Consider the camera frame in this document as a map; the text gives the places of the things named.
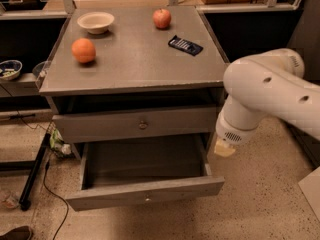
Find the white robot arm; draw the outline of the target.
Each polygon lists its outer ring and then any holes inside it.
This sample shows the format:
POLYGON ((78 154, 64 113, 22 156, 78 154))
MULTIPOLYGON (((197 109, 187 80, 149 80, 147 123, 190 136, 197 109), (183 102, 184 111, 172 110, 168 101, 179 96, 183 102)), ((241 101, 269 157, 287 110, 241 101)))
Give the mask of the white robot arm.
POLYGON ((228 65, 228 97, 216 122, 214 152, 228 157, 248 142, 266 115, 320 139, 320 86, 303 79, 301 56, 288 48, 249 55, 228 65))

